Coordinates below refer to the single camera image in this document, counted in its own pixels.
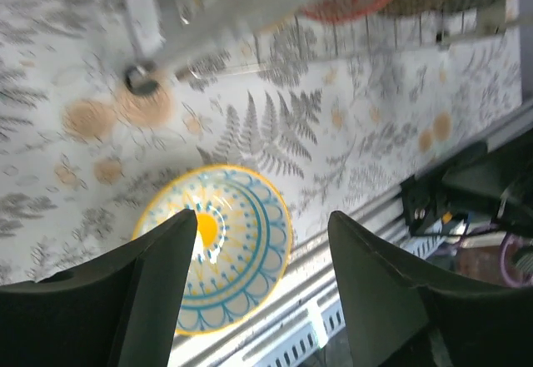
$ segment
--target wire rack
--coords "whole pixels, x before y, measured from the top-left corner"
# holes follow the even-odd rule
[[[202,6],[195,0],[156,0],[162,11],[162,30],[176,35],[194,19]],[[315,62],[371,57],[439,47],[445,51],[456,42],[501,36],[507,28],[531,24],[516,18],[517,2],[501,0],[483,10],[455,15],[427,12],[392,18],[380,14],[343,24],[322,24],[296,15],[275,27],[243,38],[238,44],[191,63],[177,72],[178,79],[212,79],[218,76],[298,68]]]

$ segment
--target fern print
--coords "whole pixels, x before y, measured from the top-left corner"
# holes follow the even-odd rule
[[[57,252],[53,250],[54,245],[54,239],[44,236],[35,246],[32,246],[33,267],[26,271],[29,278],[39,281],[47,277],[57,257]]]
[[[115,206],[129,206],[133,209],[145,207],[160,189],[183,172],[179,169],[171,168],[165,168],[160,171],[146,171],[133,178],[126,190],[114,196],[110,202],[114,203]]]
[[[17,84],[18,80],[24,79],[26,79],[25,71],[8,67],[0,59],[0,102],[3,105],[35,109],[39,102],[48,99],[42,91]]]
[[[13,268],[5,260],[0,260],[0,286],[11,284]]]
[[[190,72],[186,73],[189,86],[194,91],[204,92],[206,88],[218,81],[213,73],[220,72],[227,67],[227,62],[231,55],[228,51],[220,51],[219,53],[209,55],[194,62],[189,68]],[[206,78],[197,78],[197,76],[208,76]]]
[[[361,192],[356,187],[357,177],[361,177],[366,188],[369,188],[373,181],[366,180],[364,174],[375,174],[376,179],[382,176],[383,171],[378,166],[368,167],[367,170],[351,169],[348,161],[353,157],[354,151],[358,150],[355,155],[359,160],[364,156],[371,156],[372,159],[381,160],[389,156],[397,147],[403,147],[408,141],[418,133],[416,126],[407,122],[402,126],[395,123],[388,122],[379,130],[373,131],[367,136],[364,136],[359,142],[355,136],[350,147],[339,156],[327,157],[326,162],[330,166],[330,170],[321,175],[313,177],[313,186],[301,190],[301,204],[300,211],[305,211],[311,202],[316,198],[320,198],[321,204],[324,205],[327,196],[332,188],[340,189],[346,184],[346,174],[351,173],[349,183],[351,182],[352,194],[344,200],[346,205],[353,205],[360,200],[357,193]]]
[[[257,73],[262,80],[278,87],[295,87],[300,77],[309,71],[307,60],[316,57],[314,47],[317,43],[315,32],[295,24],[286,24],[271,38],[268,61],[273,69]]]
[[[16,126],[33,126],[33,123],[21,117],[0,115],[0,142],[10,142],[10,136],[18,132]]]
[[[44,211],[56,208],[47,196],[11,193],[0,197],[0,239],[15,236],[15,231],[24,227],[24,220],[42,219]]]
[[[344,205],[354,206],[364,194],[379,193],[380,190],[387,188],[391,181],[391,177],[386,174],[383,167],[376,163],[352,168],[348,178],[349,194],[343,200]]]
[[[256,104],[248,92],[247,115],[242,123],[241,135],[239,136],[239,149],[245,153],[256,154],[262,149],[262,139],[257,126]]]
[[[321,111],[321,92],[302,92],[299,96],[290,92],[291,110],[278,92],[280,109],[272,97],[265,93],[265,109],[262,119],[257,115],[253,96],[248,93],[248,106],[242,124],[237,110],[227,107],[226,130],[210,153],[198,147],[204,164],[229,163],[266,171],[276,175],[304,177],[295,157],[311,161],[311,153],[303,141],[317,144],[311,124],[318,123]]]

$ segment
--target metal rack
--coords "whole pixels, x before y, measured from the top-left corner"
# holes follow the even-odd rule
[[[195,0],[156,0],[156,4],[163,35],[169,41],[194,19],[198,8]],[[445,51],[457,42],[501,36],[509,27],[531,23],[529,18],[506,19],[506,9],[506,0],[502,0],[492,7],[454,16],[425,13],[398,19],[371,15],[356,22],[327,26],[296,15],[278,27],[243,38],[235,47],[195,61],[188,69],[177,72],[177,78],[213,80],[271,71],[287,64],[295,67],[426,47]],[[276,39],[282,35],[292,41],[290,55],[276,49]],[[478,137],[489,136],[494,149],[528,124],[524,116],[533,120],[532,110],[529,108],[526,113],[522,108]],[[351,216],[379,237],[425,259],[443,239],[410,238],[403,213],[401,190],[397,187]],[[292,249],[281,282],[267,303],[247,321],[214,334],[175,337],[169,366],[292,367],[344,326],[327,233],[322,232]]]
[[[155,0],[160,11],[161,30],[167,43],[176,43],[179,32],[194,21],[203,8],[196,0]],[[292,65],[328,62],[380,53],[408,52],[421,48],[502,36],[507,28],[532,24],[532,17],[506,16],[506,0],[480,10],[452,16],[423,13],[391,18],[374,14],[355,22],[325,25],[298,14],[276,27],[244,37],[236,46],[220,50],[190,63],[177,72],[178,79],[210,80],[214,77],[264,72]],[[276,49],[279,37],[286,36],[294,48],[290,55]]]

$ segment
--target orange dot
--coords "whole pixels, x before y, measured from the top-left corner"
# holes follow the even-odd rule
[[[433,121],[433,132],[438,141],[445,141],[451,134],[451,116],[448,112],[442,112]]]
[[[426,153],[433,145],[433,133],[430,129],[426,128],[418,137],[418,148],[420,152]]]

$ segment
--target gray leaf pattern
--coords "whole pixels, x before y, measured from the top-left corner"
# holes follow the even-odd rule
[[[9,67],[0,58],[0,102],[2,104],[9,107],[34,109],[39,102],[48,99],[44,92],[17,83],[23,79],[26,79],[26,73],[22,69]]]
[[[380,131],[373,131],[365,136],[359,146],[359,156],[371,154],[377,160],[390,155],[395,147],[404,146],[418,133],[418,128],[411,123],[398,127],[388,122]]]
[[[12,133],[16,133],[15,126],[32,126],[33,123],[27,119],[14,116],[2,116],[0,115],[0,142],[9,142]]]
[[[505,110],[509,110],[511,108],[509,95],[507,93],[501,95],[499,80],[500,73],[494,72],[492,74],[491,82],[483,89],[483,92],[481,93],[479,117],[483,126],[493,122],[495,119],[500,117]],[[503,105],[505,109],[495,109],[495,105]]]
[[[316,57],[316,42],[310,28],[301,29],[297,23],[284,25],[271,38],[268,61],[276,67],[257,74],[278,87],[297,86],[300,77],[309,71],[307,60]]]
[[[97,5],[107,14],[122,12],[124,0],[0,0],[10,18],[0,19],[0,36],[13,45],[33,44],[38,34],[83,38],[97,22],[94,15],[73,7]]]
[[[310,139],[316,144],[316,135],[310,122],[318,122],[316,114],[321,110],[321,91],[300,96],[291,92],[292,112],[281,93],[279,121],[271,96],[266,93],[265,112],[261,130],[258,126],[256,104],[248,93],[248,108],[242,126],[237,110],[227,108],[226,130],[212,153],[197,147],[205,164],[236,163],[254,170],[264,170],[284,176],[304,177],[304,172],[292,156],[311,160],[311,153],[301,142]]]
[[[144,207],[152,197],[168,182],[180,176],[183,171],[165,168],[160,171],[146,171],[132,179],[125,191],[121,191],[111,199],[115,206],[131,208]]]
[[[26,271],[29,278],[40,280],[53,268],[57,256],[54,245],[54,239],[44,236],[36,245],[32,246],[33,266]]]
[[[213,55],[208,55],[199,61],[194,62],[189,68],[193,75],[209,76],[213,73],[224,70],[227,62],[230,60],[230,53],[228,51],[220,51]],[[189,86],[195,91],[204,92],[206,88],[217,82],[216,77],[209,78],[190,78]]]
[[[56,208],[47,196],[9,193],[0,197],[0,238],[15,236],[15,231],[24,227],[22,221],[42,219],[43,212]]]
[[[11,284],[13,267],[5,260],[0,260],[0,286]]]
[[[270,94],[266,94],[265,114],[262,119],[261,133],[266,143],[272,143],[278,136],[276,108]]]
[[[239,149],[245,153],[256,154],[262,149],[262,139],[257,126],[256,104],[248,92],[247,115],[242,123],[241,135],[239,136]]]
[[[115,215],[103,208],[86,209],[80,226],[72,231],[75,241],[63,244],[62,252],[55,257],[54,267],[61,270],[70,269],[101,254],[99,249],[87,245],[87,240],[89,238],[105,240],[112,233],[115,220]]]
[[[368,191],[379,193],[391,184],[382,166],[370,163],[368,166],[353,167],[348,178],[349,194],[344,198],[345,206],[354,206]]]

